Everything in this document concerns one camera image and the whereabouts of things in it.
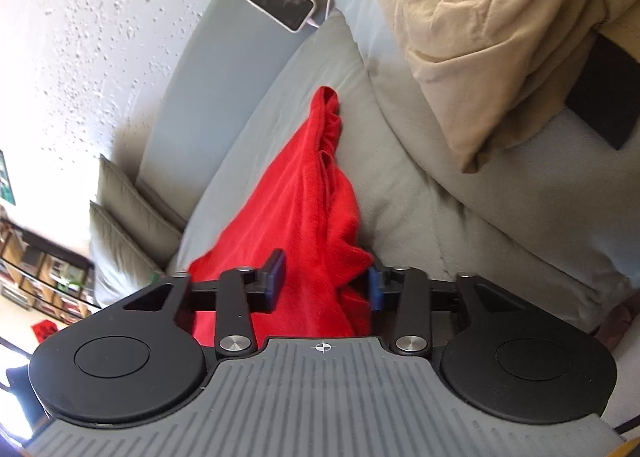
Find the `red garment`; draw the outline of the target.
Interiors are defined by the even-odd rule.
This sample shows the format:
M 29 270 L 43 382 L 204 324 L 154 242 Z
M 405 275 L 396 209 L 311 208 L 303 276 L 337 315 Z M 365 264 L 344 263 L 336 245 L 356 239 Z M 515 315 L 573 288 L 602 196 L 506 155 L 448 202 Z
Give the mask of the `red garment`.
M 285 277 L 277 306 L 252 316 L 259 343 L 270 337 L 370 333 L 369 304 L 352 283 L 373 259 L 360 247 L 355 191 L 335 160 L 342 131 L 339 109 L 336 92 L 319 87 L 308 118 L 241 211 L 189 267 L 197 283 L 214 281 L 228 269 L 262 266 L 273 250 L 283 250 Z

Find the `rear olive cushion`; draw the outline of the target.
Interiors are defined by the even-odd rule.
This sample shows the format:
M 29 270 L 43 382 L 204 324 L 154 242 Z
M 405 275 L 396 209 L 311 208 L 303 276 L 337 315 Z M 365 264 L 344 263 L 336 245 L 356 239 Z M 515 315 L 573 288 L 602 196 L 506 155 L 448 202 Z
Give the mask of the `rear olive cushion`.
M 119 167 L 100 157 L 96 203 L 136 245 L 164 269 L 178 251 L 182 232 L 146 200 Z

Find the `olive cushion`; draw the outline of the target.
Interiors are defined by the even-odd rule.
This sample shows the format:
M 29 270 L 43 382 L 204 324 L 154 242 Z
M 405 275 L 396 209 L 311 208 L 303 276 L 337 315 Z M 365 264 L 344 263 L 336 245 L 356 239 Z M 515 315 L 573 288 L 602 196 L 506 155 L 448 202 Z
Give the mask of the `olive cushion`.
M 119 167 L 100 157 L 96 203 L 136 245 L 164 269 L 178 251 L 182 232 L 146 200 Z
M 96 269 L 94 296 L 101 307 L 159 281 L 164 272 L 102 206 L 90 203 L 90 255 Z

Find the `front olive cushion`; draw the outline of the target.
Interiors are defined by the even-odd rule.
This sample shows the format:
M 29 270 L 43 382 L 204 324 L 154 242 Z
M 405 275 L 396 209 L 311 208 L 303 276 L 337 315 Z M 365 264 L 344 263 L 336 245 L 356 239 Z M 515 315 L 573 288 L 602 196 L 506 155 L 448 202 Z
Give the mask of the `front olive cushion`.
M 101 307 L 159 281 L 164 272 L 102 206 L 90 203 L 90 255 L 96 269 L 94 296 Z

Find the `grey sofa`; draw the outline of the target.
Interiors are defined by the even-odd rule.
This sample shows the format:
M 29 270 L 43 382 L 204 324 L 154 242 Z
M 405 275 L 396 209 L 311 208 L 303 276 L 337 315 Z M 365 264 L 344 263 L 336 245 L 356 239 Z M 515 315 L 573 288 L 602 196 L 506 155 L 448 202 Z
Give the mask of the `grey sofa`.
M 463 174 L 375 0 L 316 0 L 297 33 L 247 0 L 212 0 L 146 143 L 137 188 L 204 255 L 334 88 L 336 160 L 360 240 L 437 279 L 478 274 L 591 330 L 639 287 L 639 144 L 606 145 L 570 111 Z

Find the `wooden shelf unit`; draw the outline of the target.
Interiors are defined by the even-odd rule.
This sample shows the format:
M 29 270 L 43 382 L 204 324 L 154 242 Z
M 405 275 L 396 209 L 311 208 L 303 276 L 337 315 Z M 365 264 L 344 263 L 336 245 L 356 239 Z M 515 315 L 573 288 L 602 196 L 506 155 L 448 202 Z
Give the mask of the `wooden shelf unit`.
M 1 295 L 66 325 L 100 309 L 88 258 L 8 220 L 1 222 Z

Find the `tan blanket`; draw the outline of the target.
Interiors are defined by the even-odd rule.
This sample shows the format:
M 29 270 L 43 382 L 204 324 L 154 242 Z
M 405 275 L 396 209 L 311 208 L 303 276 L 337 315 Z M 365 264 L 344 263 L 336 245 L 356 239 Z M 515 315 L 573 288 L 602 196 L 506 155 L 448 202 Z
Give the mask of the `tan blanket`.
M 564 106 L 597 38 L 639 55 L 639 0 L 378 0 L 459 168 Z

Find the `black box on sofa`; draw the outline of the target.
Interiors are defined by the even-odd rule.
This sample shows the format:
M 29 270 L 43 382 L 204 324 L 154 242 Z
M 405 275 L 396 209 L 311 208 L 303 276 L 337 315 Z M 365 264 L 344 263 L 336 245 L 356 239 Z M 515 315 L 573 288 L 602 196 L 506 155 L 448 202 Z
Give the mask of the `black box on sofa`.
M 620 150 L 639 121 L 639 61 L 599 35 L 565 105 Z

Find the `blue wall picture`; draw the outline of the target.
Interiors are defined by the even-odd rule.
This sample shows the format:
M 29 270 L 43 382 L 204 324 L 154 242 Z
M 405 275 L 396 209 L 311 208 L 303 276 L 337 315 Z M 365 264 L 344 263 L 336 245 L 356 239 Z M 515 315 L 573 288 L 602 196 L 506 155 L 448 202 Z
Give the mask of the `blue wall picture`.
M 9 172 L 6 167 L 6 159 L 4 159 L 2 151 L 0 151 L 0 198 L 9 204 L 12 204 L 12 206 L 15 204 Z

